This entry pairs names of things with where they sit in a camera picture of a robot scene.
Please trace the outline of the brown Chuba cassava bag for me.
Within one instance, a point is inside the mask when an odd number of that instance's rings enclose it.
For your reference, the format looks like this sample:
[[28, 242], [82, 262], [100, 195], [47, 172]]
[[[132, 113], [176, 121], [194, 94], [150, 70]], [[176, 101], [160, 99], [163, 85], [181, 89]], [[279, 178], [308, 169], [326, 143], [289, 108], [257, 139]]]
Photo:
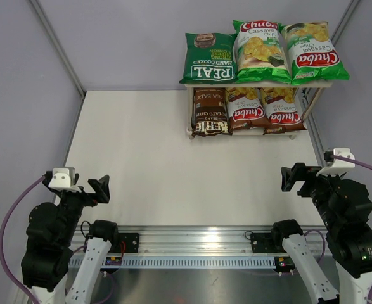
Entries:
[[231, 133], [270, 126], [256, 88], [230, 87], [226, 88], [225, 93]]

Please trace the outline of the brown Kettle sea salt bag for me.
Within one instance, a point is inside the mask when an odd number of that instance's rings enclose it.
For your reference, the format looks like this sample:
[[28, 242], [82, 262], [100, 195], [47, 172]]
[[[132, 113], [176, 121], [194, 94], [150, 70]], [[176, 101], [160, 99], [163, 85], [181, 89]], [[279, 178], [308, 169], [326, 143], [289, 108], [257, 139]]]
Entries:
[[191, 137], [230, 135], [224, 88], [194, 88]]

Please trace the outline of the green Chuba seaweed bag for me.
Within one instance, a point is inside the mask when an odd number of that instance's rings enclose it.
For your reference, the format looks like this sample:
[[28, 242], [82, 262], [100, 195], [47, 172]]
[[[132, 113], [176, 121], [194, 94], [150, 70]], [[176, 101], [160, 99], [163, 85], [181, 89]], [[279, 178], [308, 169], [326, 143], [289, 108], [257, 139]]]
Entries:
[[291, 75], [280, 43], [278, 22], [234, 20], [237, 83], [280, 82], [289, 84]]

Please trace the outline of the green REAL chips bag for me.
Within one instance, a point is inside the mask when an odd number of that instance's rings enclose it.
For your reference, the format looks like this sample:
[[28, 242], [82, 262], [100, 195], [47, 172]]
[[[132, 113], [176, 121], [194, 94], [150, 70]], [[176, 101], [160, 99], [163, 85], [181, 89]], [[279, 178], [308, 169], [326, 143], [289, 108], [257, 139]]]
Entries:
[[222, 84], [236, 80], [236, 34], [186, 33], [186, 57], [181, 84]]

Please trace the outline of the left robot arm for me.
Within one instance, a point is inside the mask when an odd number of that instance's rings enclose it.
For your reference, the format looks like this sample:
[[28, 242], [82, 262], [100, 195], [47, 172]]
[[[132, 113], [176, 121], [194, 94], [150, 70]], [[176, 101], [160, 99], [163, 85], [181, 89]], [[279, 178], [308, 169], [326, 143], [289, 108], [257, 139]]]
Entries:
[[109, 175], [88, 179], [93, 191], [77, 185], [78, 174], [65, 168], [47, 171], [42, 184], [59, 197], [59, 204], [41, 203], [29, 214], [26, 252], [22, 259], [23, 283], [38, 303], [89, 303], [102, 263], [108, 252], [120, 244], [118, 225], [106, 220], [94, 221], [86, 236], [84, 259], [72, 287], [65, 289], [70, 246], [85, 207], [107, 204], [110, 200]]

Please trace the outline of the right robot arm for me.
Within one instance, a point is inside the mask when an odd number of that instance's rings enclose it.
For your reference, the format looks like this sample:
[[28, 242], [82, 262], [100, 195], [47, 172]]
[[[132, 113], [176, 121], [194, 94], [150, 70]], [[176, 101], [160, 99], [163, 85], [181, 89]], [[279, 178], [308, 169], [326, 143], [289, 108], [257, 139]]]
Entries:
[[303, 182], [298, 196], [310, 198], [327, 229], [326, 242], [335, 260], [339, 287], [334, 288], [310, 252], [296, 220], [273, 224], [271, 245], [285, 251], [297, 268], [312, 303], [372, 303], [372, 202], [364, 184], [324, 174], [322, 167], [296, 163], [281, 168], [281, 190]]

